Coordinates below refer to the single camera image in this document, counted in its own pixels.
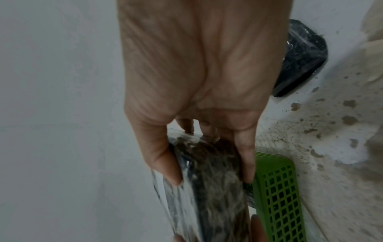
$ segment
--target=black plastic-wrapped object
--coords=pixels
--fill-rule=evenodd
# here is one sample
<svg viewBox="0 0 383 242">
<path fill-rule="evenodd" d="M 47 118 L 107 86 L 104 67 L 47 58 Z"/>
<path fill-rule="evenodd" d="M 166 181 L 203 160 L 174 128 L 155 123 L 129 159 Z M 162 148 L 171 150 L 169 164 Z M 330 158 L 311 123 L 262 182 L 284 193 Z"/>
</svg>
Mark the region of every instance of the black plastic-wrapped object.
<svg viewBox="0 0 383 242">
<path fill-rule="evenodd" d="M 308 80 L 328 58 L 326 41 L 298 20 L 290 20 L 287 52 L 272 95 L 281 97 Z"/>
<path fill-rule="evenodd" d="M 172 187 L 153 172 L 154 188 L 175 234 L 187 242 L 250 242 L 241 159 L 229 142 L 180 131 L 168 134 L 183 181 Z"/>
</svg>

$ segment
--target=human hand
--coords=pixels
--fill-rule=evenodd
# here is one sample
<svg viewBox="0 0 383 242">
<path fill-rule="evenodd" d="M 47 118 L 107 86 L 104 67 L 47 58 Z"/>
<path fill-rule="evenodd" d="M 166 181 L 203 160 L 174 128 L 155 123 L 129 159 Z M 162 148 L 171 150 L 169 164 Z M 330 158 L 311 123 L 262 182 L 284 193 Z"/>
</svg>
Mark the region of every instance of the human hand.
<svg viewBox="0 0 383 242">
<path fill-rule="evenodd" d="M 251 217 L 251 242 L 267 242 L 267 235 L 257 215 Z M 173 242 L 185 242 L 180 236 L 175 236 Z"/>
<path fill-rule="evenodd" d="M 292 0 L 117 0 L 124 109 L 145 162 L 182 181 L 166 125 L 232 141 L 242 179 L 255 173 L 255 132 L 279 75 Z"/>
</svg>

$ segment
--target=plastic crate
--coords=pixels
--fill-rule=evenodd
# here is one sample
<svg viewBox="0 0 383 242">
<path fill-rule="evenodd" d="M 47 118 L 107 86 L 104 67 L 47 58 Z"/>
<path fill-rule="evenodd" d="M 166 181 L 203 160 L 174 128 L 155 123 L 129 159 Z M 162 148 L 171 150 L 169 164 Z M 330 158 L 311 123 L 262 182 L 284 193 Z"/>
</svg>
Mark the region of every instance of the plastic crate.
<svg viewBox="0 0 383 242">
<path fill-rule="evenodd" d="M 294 163 L 257 152 L 255 209 L 269 242 L 307 242 Z"/>
</svg>

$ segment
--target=black package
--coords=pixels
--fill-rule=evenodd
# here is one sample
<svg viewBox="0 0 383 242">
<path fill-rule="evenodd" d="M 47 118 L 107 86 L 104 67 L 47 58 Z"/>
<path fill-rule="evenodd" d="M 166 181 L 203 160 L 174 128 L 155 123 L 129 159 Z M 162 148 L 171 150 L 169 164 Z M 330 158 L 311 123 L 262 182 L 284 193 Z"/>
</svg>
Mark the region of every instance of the black package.
<svg viewBox="0 0 383 242">
<path fill-rule="evenodd" d="M 249 242 L 249 210 L 235 146 L 174 130 L 168 139 L 184 180 L 172 187 L 159 173 L 152 174 L 174 234 L 186 242 Z"/>
<path fill-rule="evenodd" d="M 308 80 L 328 58 L 326 41 L 298 20 L 290 20 L 287 51 L 272 95 L 281 97 Z"/>
</svg>

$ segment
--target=white wall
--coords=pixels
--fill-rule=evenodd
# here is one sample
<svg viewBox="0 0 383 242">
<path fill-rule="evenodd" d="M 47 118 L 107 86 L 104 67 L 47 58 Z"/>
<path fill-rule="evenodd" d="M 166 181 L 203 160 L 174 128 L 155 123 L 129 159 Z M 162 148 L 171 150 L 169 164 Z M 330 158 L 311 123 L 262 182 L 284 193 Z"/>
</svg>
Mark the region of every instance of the white wall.
<svg viewBox="0 0 383 242">
<path fill-rule="evenodd" d="M 115 2 L 0 1 L 0 241 L 171 241 L 122 112 Z"/>
</svg>

